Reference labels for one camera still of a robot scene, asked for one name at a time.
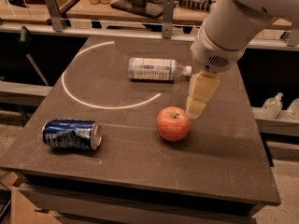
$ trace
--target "floor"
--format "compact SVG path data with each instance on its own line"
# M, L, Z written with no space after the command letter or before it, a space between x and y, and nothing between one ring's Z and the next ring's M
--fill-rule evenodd
M0 158L20 133L22 124L23 119L16 110L0 106ZM257 224L295 224L299 220L299 139L270 139L267 144L274 163L272 172L282 203L279 207L266 206L253 217ZM8 175L0 171L0 181L6 183ZM2 224L10 224L9 214Z

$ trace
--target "metal frame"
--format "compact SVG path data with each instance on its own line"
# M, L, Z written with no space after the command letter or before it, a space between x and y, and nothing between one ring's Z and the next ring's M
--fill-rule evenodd
M286 32L282 37L287 46L296 47L299 44L299 26L293 25L291 30Z
M162 38L169 39L172 35L173 15L175 0L164 0L163 2L163 21L162 21Z
M66 25L64 20L62 20L56 0L45 0L45 3L50 14L53 30L55 32L61 32Z
M0 25L0 32L3 33L19 33L22 25L15 23L3 22ZM36 35L60 35L60 36L80 36L88 37L90 35L99 36L116 36L116 37L130 37L130 38L147 38L147 39L163 39L161 33L153 33L149 31L130 31L130 30L116 30L116 29L76 29L73 27L65 27L63 31L57 33L53 31L52 27L48 25L34 25L26 24L31 34ZM194 35L188 34L172 34L171 39L180 41L193 41ZM249 42L248 48L251 49L273 49L273 50L289 50L299 51L299 47L291 47L282 39L264 39L254 38Z

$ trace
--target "can label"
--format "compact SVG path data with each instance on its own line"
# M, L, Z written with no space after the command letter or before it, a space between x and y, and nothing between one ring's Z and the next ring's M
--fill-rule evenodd
M55 119L46 123L42 133L50 147L96 149L102 140L99 123L88 120Z
M172 59L131 58L128 74L132 79L173 80L177 62Z

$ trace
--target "table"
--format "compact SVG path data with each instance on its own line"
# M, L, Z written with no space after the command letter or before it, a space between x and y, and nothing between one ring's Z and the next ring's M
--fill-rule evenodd
M80 0L68 11L66 11L66 17L71 20L71 24L75 28L86 28L86 24L83 24L84 20L109 22L112 26L115 22L141 22L146 24L161 24L163 16L158 19L147 18L132 14L126 11L112 8L110 4L97 4L92 5L90 0ZM203 20L208 16L208 13L198 10L192 10L185 7L176 6L173 13L173 24L182 26L200 26ZM279 19L273 25L271 29L289 30L291 23L283 19Z
M127 77L128 59L172 58L192 65L190 45L91 36L3 155L1 169L25 175L34 186L45 187L51 198L57 194L55 204L38 202L42 208L114 221L124 221L124 217L116 219L116 213L106 213L107 196L118 199L117 210L124 212L132 211L130 202L139 203L133 204L132 217L138 217L141 203L146 206L143 214L150 209L151 215L160 215L159 205L167 205L173 210L182 208L186 218L188 210L196 218L194 209L247 215L252 208L279 205L277 186L237 66L220 74L219 89L201 118L192 120L184 140L171 144L157 133L155 120L162 108L184 108L188 79L133 82ZM85 152L51 149L43 144L41 132L52 119L100 121L101 146ZM24 189L35 193L40 188ZM78 190L87 194L72 192ZM42 200L48 200L45 190L39 193ZM66 207L74 199L60 202L67 193L82 199L85 209ZM101 203L105 208L87 208L87 197L93 199L93 206ZM127 218L125 221L138 223Z
M50 24L50 14L46 5L30 4L28 7L17 7L0 0L0 18L4 22Z

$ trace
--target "tabletop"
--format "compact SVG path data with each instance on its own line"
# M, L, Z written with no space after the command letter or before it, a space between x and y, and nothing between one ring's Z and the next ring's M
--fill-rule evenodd
M185 107L188 79L132 81L131 57L192 65L190 42L91 36L1 157L3 170L208 197L279 204L277 186L238 67L221 84L189 134L169 143L156 130L158 113ZM42 129L52 119L97 120L94 151L51 149Z

